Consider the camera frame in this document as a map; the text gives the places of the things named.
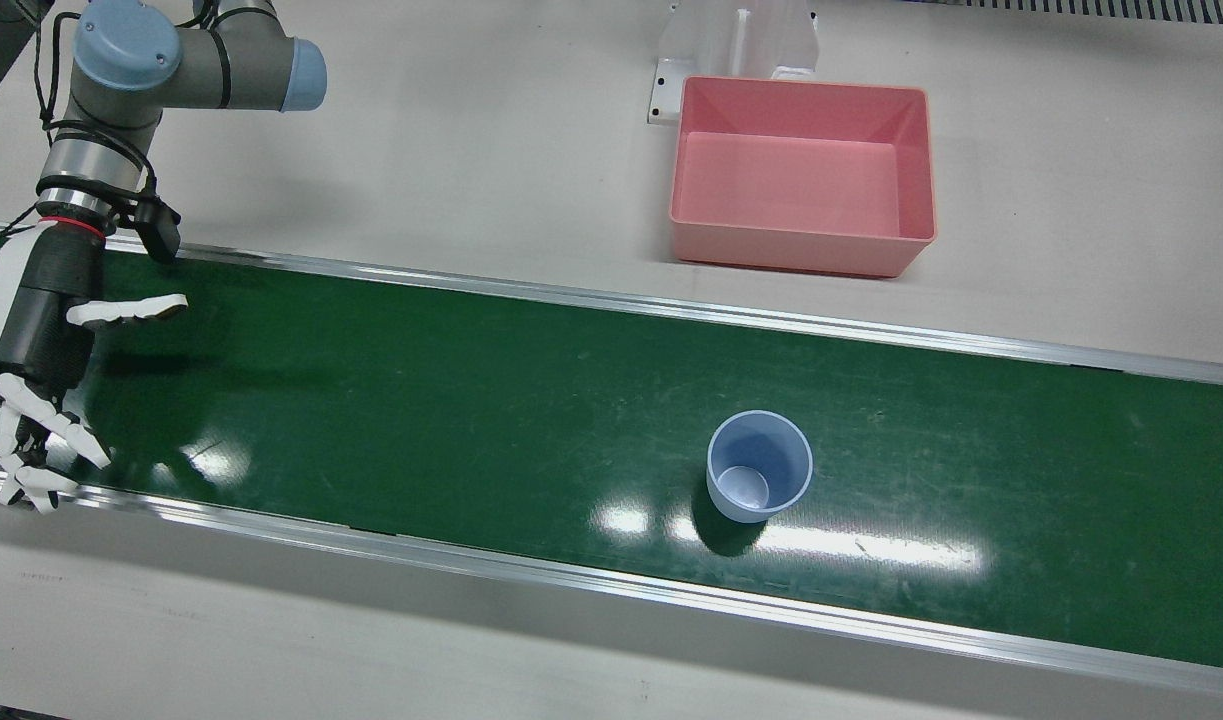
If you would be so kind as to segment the right robot dexterous hand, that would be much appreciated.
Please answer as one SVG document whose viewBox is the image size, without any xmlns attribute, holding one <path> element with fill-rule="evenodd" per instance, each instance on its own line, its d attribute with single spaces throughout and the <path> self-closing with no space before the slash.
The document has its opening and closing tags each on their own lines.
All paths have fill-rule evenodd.
<svg viewBox="0 0 1223 720">
<path fill-rule="evenodd" d="M 182 293 L 109 301 L 103 296 L 105 233 L 66 218 L 45 218 L 0 247 L 0 505 L 57 510 L 77 483 L 46 462 L 57 438 L 95 468 L 108 447 L 64 397 L 79 388 L 95 332 L 185 310 Z"/>
</svg>

